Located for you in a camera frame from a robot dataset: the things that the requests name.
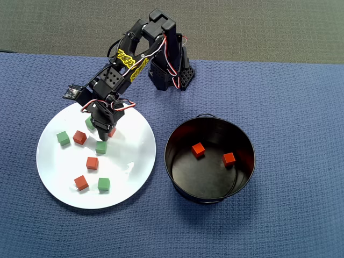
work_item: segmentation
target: floor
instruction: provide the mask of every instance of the floor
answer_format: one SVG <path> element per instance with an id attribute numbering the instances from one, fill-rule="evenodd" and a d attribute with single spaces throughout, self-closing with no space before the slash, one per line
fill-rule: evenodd
<path id="1" fill-rule="evenodd" d="M 189 38 L 190 59 L 344 63 L 343 0 L 0 0 L 0 49 L 105 56 L 155 8 Z"/>

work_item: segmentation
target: white paper plate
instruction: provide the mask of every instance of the white paper plate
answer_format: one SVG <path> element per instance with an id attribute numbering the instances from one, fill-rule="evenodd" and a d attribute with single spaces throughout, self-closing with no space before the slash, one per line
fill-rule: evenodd
<path id="1" fill-rule="evenodd" d="M 77 103 L 63 109 L 45 127 L 37 147 L 37 169 L 48 191 L 60 201 L 83 209 L 99 209 L 118 204 L 148 179 L 154 165 L 156 147 L 147 120 L 135 109 L 127 109 L 117 122 L 116 132 L 107 141 L 106 154 L 96 154 L 98 132 L 88 130 Z M 74 142 L 79 130 L 87 135 L 84 145 Z M 56 135 L 66 131 L 70 144 L 60 146 Z M 97 170 L 86 167 L 87 157 L 98 157 Z M 89 187 L 79 191 L 74 179 L 84 176 Z M 98 179 L 110 179 L 110 190 L 99 192 Z"/>

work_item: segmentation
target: blue tablecloth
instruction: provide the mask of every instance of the blue tablecloth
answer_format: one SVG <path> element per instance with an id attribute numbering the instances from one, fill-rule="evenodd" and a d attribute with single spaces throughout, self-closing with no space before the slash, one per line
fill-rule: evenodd
<path id="1" fill-rule="evenodd" d="M 138 76 L 125 96 L 150 123 L 156 163 L 130 199 L 80 210 L 40 181 L 35 151 L 105 58 L 0 54 L 0 257 L 344 257 L 344 65 L 192 61 L 185 92 Z M 212 113 L 256 151 L 248 185 L 215 205 L 173 188 L 163 151 L 181 122 Z"/>

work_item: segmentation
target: red cube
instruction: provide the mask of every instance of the red cube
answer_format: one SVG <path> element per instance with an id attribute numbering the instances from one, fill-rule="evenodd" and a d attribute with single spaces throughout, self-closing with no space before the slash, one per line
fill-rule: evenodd
<path id="1" fill-rule="evenodd" d="M 222 157 L 222 161 L 224 162 L 225 167 L 234 165 L 235 163 L 235 158 L 233 153 L 226 153 Z"/>
<path id="2" fill-rule="evenodd" d="M 87 162 L 86 162 L 86 167 L 88 169 L 97 169 L 98 168 L 98 158 L 97 157 L 88 157 L 87 158 Z"/>
<path id="3" fill-rule="evenodd" d="M 194 156 L 196 158 L 203 156 L 204 152 L 205 152 L 205 148 L 203 147 L 203 145 L 200 142 L 196 145 L 193 145 L 192 153 L 194 154 Z"/>
<path id="4" fill-rule="evenodd" d="M 108 134 L 109 137 L 112 137 L 112 136 L 114 135 L 115 131 L 116 131 L 116 127 L 114 127 L 114 128 L 112 129 L 112 131 Z"/>
<path id="5" fill-rule="evenodd" d="M 76 187 L 78 187 L 79 191 L 88 187 L 88 183 L 86 182 L 86 179 L 84 176 L 80 176 L 77 179 L 74 179 L 74 182 L 76 184 Z"/>
<path id="6" fill-rule="evenodd" d="M 73 136 L 73 140 L 77 143 L 77 144 L 81 144 L 83 145 L 85 143 L 85 141 L 87 140 L 87 136 L 85 133 L 80 132 L 80 131 L 76 131 L 76 133 Z"/>

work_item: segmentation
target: cable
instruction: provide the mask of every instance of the cable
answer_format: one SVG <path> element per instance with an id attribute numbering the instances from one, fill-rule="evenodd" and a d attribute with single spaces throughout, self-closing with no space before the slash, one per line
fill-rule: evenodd
<path id="1" fill-rule="evenodd" d="M 165 36 L 164 40 L 162 41 L 161 45 L 159 46 L 159 48 L 158 48 L 156 51 L 154 51 L 154 52 L 153 52 L 152 54 L 150 54 L 150 55 L 146 55 L 146 56 L 142 57 L 139 61 L 137 61 L 135 64 L 133 64 L 133 65 L 128 69 L 128 71 L 126 71 L 125 73 L 123 73 L 123 74 L 122 74 L 122 77 L 126 76 L 126 75 L 129 73 L 129 71 L 130 71 L 134 66 L 138 65 L 143 59 L 148 58 L 148 57 L 154 55 L 155 53 L 157 53 L 165 43 L 166 43 L 166 36 Z"/>
<path id="2" fill-rule="evenodd" d="M 174 74 L 172 74 L 171 73 L 171 71 L 167 68 L 167 71 L 170 73 L 170 75 L 172 75 L 172 76 L 177 76 L 177 72 L 176 72 L 176 70 L 172 67 L 172 65 L 170 64 L 170 62 L 168 61 L 168 59 L 167 59 L 167 38 L 166 38 L 166 35 L 164 34 L 163 35 L 164 37 L 165 37 L 165 59 L 166 59 L 166 62 L 167 62 L 167 64 L 168 64 L 168 66 L 172 69 L 172 71 L 174 72 Z"/>
<path id="3" fill-rule="evenodd" d="M 0 49 L 0 52 L 2 52 L 2 53 L 18 53 L 18 52 L 15 52 L 12 50 L 6 50 L 6 49 Z"/>
<path id="4" fill-rule="evenodd" d="M 176 82 L 174 81 L 174 78 L 178 75 L 178 73 L 176 72 L 176 70 L 172 67 L 172 65 L 170 64 L 170 62 L 168 61 L 167 59 L 167 38 L 166 38 L 166 35 L 164 34 L 164 37 L 166 39 L 166 43 L 165 43 L 165 51 L 164 51 L 164 54 L 165 54 L 165 59 L 166 59 L 166 62 L 168 64 L 168 66 L 172 69 L 172 71 L 174 73 L 171 73 L 170 69 L 167 68 L 167 71 L 170 73 L 171 76 L 173 76 L 172 78 L 172 82 L 173 82 L 173 85 L 174 87 L 176 87 L 176 89 L 180 89 L 181 88 L 181 81 L 180 81 L 180 77 L 178 76 L 178 85 L 176 84 Z"/>
<path id="5" fill-rule="evenodd" d="M 182 46 L 184 46 L 187 42 L 188 42 L 188 37 L 187 36 L 183 36 L 183 39 L 185 39 L 186 41 L 185 41 L 185 43 L 184 44 L 182 44 Z"/>
<path id="6" fill-rule="evenodd" d="M 110 56 L 110 53 L 111 53 L 111 50 L 113 49 L 113 47 L 114 47 L 116 44 L 119 43 L 118 46 L 117 46 L 117 51 L 116 51 L 116 55 L 117 55 L 117 53 L 118 53 L 118 47 L 119 47 L 120 43 L 122 42 L 122 40 L 123 40 L 123 38 L 117 40 L 115 43 L 113 43 L 113 44 L 110 46 L 110 48 L 109 48 L 109 50 L 108 50 L 108 52 L 107 52 L 106 57 L 109 57 L 109 56 Z"/>
<path id="7" fill-rule="evenodd" d="M 98 99 L 92 99 L 92 100 L 90 100 L 90 101 L 88 101 L 87 103 L 86 103 L 86 105 L 85 106 L 83 106 L 82 108 L 81 108 L 81 112 L 82 113 L 88 113 L 88 111 L 84 111 L 90 104 L 92 104 L 93 102 L 102 102 L 102 103 L 104 103 L 105 105 L 106 105 L 106 107 L 108 107 L 109 105 L 108 105 L 108 103 L 106 102 L 106 101 L 100 101 L 100 100 L 98 100 Z"/>
<path id="8" fill-rule="evenodd" d="M 122 111 L 122 110 L 126 110 L 126 109 L 133 108 L 133 107 L 136 106 L 136 103 L 130 101 L 129 99 L 120 98 L 119 100 L 121 100 L 121 101 L 128 101 L 128 102 L 130 103 L 130 105 L 125 106 L 125 107 L 121 107 L 121 108 L 119 108 L 119 109 L 114 109 L 114 108 L 113 108 L 113 102 L 111 102 L 111 105 L 110 105 L 110 106 L 111 106 L 111 108 L 112 108 L 113 110 Z"/>

